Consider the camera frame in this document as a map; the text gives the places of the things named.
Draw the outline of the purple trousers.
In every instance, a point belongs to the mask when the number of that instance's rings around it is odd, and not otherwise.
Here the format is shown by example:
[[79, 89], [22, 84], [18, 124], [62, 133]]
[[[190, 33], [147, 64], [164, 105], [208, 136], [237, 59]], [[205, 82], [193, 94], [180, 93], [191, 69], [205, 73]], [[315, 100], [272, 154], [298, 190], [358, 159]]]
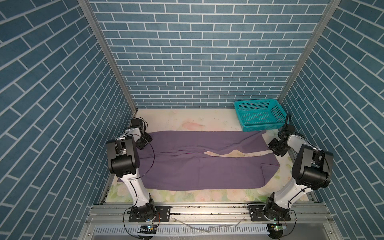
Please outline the purple trousers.
[[147, 189], [196, 191], [258, 189], [280, 164], [267, 151], [263, 132], [161, 131], [150, 134], [150, 146], [139, 150]]

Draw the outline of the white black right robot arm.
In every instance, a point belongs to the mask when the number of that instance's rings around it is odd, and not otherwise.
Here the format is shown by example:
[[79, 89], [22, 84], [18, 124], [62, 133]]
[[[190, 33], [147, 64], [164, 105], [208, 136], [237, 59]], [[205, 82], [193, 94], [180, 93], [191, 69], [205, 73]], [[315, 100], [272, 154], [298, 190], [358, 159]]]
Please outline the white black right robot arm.
[[284, 219], [291, 206], [302, 196], [330, 184], [334, 154], [315, 147], [297, 134], [280, 140], [274, 138], [269, 143], [269, 149], [281, 157], [289, 150], [297, 154], [290, 181], [278, 192], [272, 193], [263, 208], [265, 217], [275, 221]]

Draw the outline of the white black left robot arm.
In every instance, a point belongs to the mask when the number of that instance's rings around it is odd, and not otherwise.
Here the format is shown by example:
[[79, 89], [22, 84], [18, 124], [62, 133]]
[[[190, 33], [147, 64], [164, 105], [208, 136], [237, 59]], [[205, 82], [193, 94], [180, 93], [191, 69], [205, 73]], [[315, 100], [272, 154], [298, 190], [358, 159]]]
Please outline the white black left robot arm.
[[139, 127], [128, 128], [120, 137], [106, 142], [108, 169], [126, 185], [133, 198], [133, 206], [129, 209], [131, 222], [151, 222], [157, 215], [154, 200], [139, 173], [138, 151], [149, 143]]

